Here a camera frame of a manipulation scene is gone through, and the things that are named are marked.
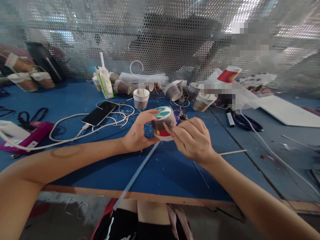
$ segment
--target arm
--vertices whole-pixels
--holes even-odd
[[[102,159],[139,151],[159,141],[144,137],[144,124],[157,110],[141,113],[123,138],[86,143],[25,157],[0,173],[0,232],[3,239],[19,239],[40,190],[77,169]]]
[[[320,234],[308,223],[212,149],[209,131],[202,120],[185,121],[174,127],[171,135],[179,151],[198,161],[262,234],[270,239],[320,239]]]

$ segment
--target wooden table edge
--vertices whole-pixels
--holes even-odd
[[[93,188],[82,188],[82,187],[67,187],[59,185],[46,185],[42,191],[49,192],[60,192],[60,193],[73,193],[79,195],[97,195],[109,198],[119,198],[123,191],[116,190],[104,190],[104,189],[93,189]],[[140,192],[128,192],[126,199],[150,201],[150,202],[161,202],[161,203],[172,203],[172,204],[183,204],[192,206],[202,207],[223,207],[223,208],[234,208],[234,203],[229,201],[219,201],[211,199],[198,199],[198,198],[186,198],[186,197],[175,197],[156,195],[150,193]]]

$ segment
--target shorts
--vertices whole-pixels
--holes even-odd
[[[93,240],[176,240],[171,225],[156,225],[138,221],[138,214],[118,208],[104,215]]]

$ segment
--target hand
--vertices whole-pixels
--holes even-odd
[[[154,115],[156,113],[159,113],[157,109],[150,109],[138,115],[127,135],[121,139],[123,147],[127,152],[140,151],[152,144],[155,144],[156,142],[160,142],[159,138],[155,137],[147,139],[144,136],[144,124],[157,119]]]
[[[193,117],[172,128],[171,136],[183,155],[200,164],[218,156],[211,146],[209,131],[199,118]]]

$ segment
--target perforated metal mesh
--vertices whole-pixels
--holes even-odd
[[[116,73],[140,60],[144,74],[197,81],[235,65],[243,76],[277,74],[277,91],[320,97],[317,0],[7,0],[1,13],[1,43],[42,42],[68,76],[92,75],[103,51]],[[271,23],[273,50],[233,56],[233,22]]]

